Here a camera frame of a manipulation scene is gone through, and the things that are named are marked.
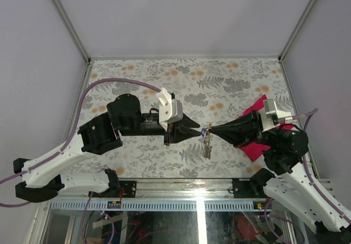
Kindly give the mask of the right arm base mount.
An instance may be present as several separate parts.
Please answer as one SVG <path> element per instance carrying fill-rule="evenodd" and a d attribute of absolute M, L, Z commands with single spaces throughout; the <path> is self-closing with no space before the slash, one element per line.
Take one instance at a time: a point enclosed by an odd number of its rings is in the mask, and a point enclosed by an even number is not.
<path fill-rule="evenodd" d="M 233 178 L 233 196 L 237 199 L 267 198 L 263 188 L 268 185 L 268 179 Z"/>

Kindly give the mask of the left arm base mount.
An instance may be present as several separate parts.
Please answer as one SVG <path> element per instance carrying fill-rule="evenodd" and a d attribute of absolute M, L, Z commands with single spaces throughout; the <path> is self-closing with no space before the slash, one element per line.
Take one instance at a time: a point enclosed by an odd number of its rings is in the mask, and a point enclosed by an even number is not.
<path fill-rule="evenodd" d="M 134 180 L 120 181 L 120 188 L 107 194 L 107 198 L 135 198 L 137 193 L 137 182 Z"/>

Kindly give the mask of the silver keyring bunch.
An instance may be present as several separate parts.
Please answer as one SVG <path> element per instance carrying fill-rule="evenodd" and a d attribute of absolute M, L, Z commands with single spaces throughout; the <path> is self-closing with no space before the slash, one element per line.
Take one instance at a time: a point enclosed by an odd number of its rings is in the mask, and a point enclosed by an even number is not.
<path fill-rule="evenodd" d="M 205 158 L 210 159 L 212 152 L 211 145 L 211 134 L 209 132 L 204 132 L 203 134 L 203 155 Z"/>

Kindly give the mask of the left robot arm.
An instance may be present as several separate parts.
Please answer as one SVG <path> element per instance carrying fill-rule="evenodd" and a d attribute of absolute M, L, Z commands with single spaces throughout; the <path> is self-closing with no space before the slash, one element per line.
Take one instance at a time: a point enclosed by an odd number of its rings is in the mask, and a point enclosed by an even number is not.
<path fill-rule="evenodd" d="M 105 113 L 80 126 L 71 140 L 52 151 L 34 160 L 16 159 L 14 173 L 22 177 L 15 186 L 16 197 L 31 203 L 61 194 L 122 198 L 126 188 L 115 170 L 72 173 L 68 169 L 122 147 L 122 136 L 161 136 L 165 145 L 171 145 L 200 135 L 200 125 L 182 112 L 181 102 L 174 97 L 147 113 L 141 111 L 139 99 L 132 94 L 118 96 L 106 108 Z"/>

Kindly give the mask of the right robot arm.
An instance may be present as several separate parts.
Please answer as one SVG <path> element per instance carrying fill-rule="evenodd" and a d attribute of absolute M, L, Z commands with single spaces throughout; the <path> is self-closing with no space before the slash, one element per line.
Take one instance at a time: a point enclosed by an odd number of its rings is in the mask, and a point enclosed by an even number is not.
<path fill-rule="evenodd" d="M 268 146 L 263 152 L 266 167 L 252 176 L 251 193 L 282 204 L 308 226 L 318 243 L 350 243 L 350 210 L 305 167 L 309 140 L 294 119 L 289 112 L 262 108 L 208 131 L 234 147 Z"/>

